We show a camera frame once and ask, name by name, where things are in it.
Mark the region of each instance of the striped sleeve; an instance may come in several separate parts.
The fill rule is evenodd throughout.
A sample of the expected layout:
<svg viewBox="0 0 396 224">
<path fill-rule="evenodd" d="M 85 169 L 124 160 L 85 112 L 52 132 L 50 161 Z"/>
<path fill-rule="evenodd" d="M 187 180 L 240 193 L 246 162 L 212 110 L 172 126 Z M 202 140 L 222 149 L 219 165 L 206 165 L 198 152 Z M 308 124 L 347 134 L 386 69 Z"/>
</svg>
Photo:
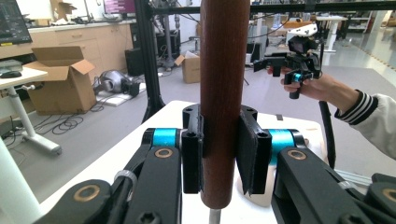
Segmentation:
<svg viewBox="0 0 396 224">
<path fill-rule="evenodd" d="M 350 125 L 357 125 L 375 111 L 378 107 L 378 99 L 362 91 L 358 92 L 358 101 L 348 111 L 342 113 L 337 109 L 334 115 L 337 119 L 343 120 Z"/>
</svg>

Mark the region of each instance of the teal joint cap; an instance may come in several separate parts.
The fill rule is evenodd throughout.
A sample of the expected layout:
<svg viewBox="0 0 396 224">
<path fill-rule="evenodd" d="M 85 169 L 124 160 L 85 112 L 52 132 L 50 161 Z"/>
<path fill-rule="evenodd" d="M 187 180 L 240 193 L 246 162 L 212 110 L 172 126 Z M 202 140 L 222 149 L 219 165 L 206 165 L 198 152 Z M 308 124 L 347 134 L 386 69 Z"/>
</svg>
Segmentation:
<svg viewBox="0 0 396 224">
<path fill-rule="evenodd" d="M 272 155 L 270 165 L 276 165 L 277 154 L 285 147 L 294 147 L 294 138 L 288 129 L 269 129 L 272 135 Z"/>
<path fill-rule="evenodd" d="M 303 76 L 302 76 L 301 74 L 298 74 L 298 73 L 297 73 L 297 74 L 294 75 L 294 81 L 295 81 L 295 82 L 300 82 L 301 79 L 302 79 L 302 77 L 303 77 Z"/>
<path fill-rule="evenodd" d="M 153 147 L 175 147 L 177 129 L 175 128 L 157 128 L 154 131 L 152 146 Z"/>
</svg>

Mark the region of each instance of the hand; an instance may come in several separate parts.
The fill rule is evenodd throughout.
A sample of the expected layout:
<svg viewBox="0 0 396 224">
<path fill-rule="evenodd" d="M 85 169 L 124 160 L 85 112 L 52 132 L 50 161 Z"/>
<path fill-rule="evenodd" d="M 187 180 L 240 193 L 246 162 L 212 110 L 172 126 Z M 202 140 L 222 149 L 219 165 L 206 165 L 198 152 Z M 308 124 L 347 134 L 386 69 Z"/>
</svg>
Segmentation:
<svg viewBox="0 0 396 224">
<path fill-rule="evenodd" d="M 267 70 L 270 75 L 273 71 L 272 67 Z M 282 68 L 281 71 L 282 74 L 285 74 L 291 70 L 289 68 Z M 280 80 L 282 85 L 284 85 L 284 81 L 284 78 Z M 285 91 L 288 92 L 296 92 L 300 87 L 300 83 L 298 82 L 284 85 Z M 316 100 L 329 102 L 344 112 L 352 107 L 359 98 L 357 91 L 327 74 L 323 74 L 319 79 L 305 80 L 303 87 L 300 89 L 300 94 Z"/>
</svg>

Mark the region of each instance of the wooden cabinet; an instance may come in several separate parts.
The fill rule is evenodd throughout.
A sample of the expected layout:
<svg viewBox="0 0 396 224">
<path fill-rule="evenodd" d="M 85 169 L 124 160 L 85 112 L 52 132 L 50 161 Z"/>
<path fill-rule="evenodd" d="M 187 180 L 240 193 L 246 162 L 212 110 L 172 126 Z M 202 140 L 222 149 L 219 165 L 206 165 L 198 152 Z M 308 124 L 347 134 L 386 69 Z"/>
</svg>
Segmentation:
<svg viewBox="0 0 396 224">
<path fill-rule="evenodd" d="M 109 25 L 94 31 L 100 46 L 103 69 L 125 70 L 125 50 L 133 47 L 129 27 Z"/>
<path fill-rule="evenodd" d="M 130 23 L 106 25 L 76 25 L 64 29 L 50 27 L 48 30 L 32 30 L 33 43 L 2 47 L 0 58 L 33 53 L 32 48 L 80 46 L 84 58 L 95 65 L 90 80 L 106 70 L 126 71 L 125 50 L 133 47 Z"/>
</svg>

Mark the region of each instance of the desk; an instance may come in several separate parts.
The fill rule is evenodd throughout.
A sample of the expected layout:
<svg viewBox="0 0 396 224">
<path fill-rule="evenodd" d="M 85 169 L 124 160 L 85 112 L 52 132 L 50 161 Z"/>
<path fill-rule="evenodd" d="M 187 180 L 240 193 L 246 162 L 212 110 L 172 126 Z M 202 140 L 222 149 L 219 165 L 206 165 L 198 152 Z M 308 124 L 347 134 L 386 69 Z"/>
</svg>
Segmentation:
<svg viewBox="0 0 396 224">
<path fill-rule="evenodd" d="M 14 89 L 14 86 L 40 80 L 40 78 L 47 75 L 47 72 L 23 67 L 21 73 L 21 77 L 0 78 L 0 90 L 7 89 L 9 95 L 8 97 L 2 98 L 0 100 L 0 108 L 2 108 L 0 111 L 0 119 L 6 118 L 13 114 L 18 114 L 23 123 L 23 127 L 26 129 L 26 132 L 22 133 L 24 138 L 35 142 L 51 153 L 61 154 L 62 149 L 59 145 L 35 133 L 35 129 L 33 128 L 33 125 L 23 108 L 21 99 Z"/>
<path fill-rule="evenodd" d="M 142 135 L 147 128 L 181 128 L 182 109 L 191 105 L 188 102 L 173 101 L 167 104 L 157 114 L 127 135 L 97 161 L 88 166 L 72 180 L 62 186 L 45 200 L 40 207 L 47 213 L 64 195 L 64 193 L 82 181 L 88 179 L 102 179 L 113 183 L 117 171 L 122 170 L 136 150 L 140 147 Z M 315 148 L 320 154 L 324 150 L 323 136 L 320 125 L 307 120 L 289 119 L 277 120 L 276 116 L 258 115 L 258 122 L 262 128 L 296 128 L 308 138 L 311 149 Z M 238 192 L 238 172 L 235 170 L 233 198 L 230 204 L 221 211 L 221 223 L 276 223 L 271 207 L 261 207 L 250 202 Z M 199 194 L 183 194 L 183 223 L 208 223 L 209 209 L 204 206 Z"/>
<path fill-rule="evenodd" d="M 21 73 L 21 77 L 0 78 L 0 89 L 7 89 L 9 95 L 0 99 L 0 119 L 18 114 L 26 129 L 26 132 L 22 133 L 24 138 L 39 144 L 50 152 L 60 154 L 62 149 L 59 145 L 35 133 L 21 99 L 14 89 L 14 86 L 45 77 L 47 72 L 23 68 Z M 0 208 L 3 212 L 12 217 L 16 223 L 30 223 L 35 218 L 40 217 L 41 211 L 38 207 L 38 201 L 9 154 L 3 140 L 0 141 L 0 171 Z"/>
<path fill-rule="evenodd" d="M 325 52 L 335 52 L 335 50 L 332 49 L 332 46 L 334 45 L 335 38 L 337 37 L 338 22 L 346 20 L 347 18 L 341 16 L 317 17 L 317 21 L 328 21 L 330 23 L 330 31 L 326 40 L 327 49 L 324 50 Z"/>
</svg>

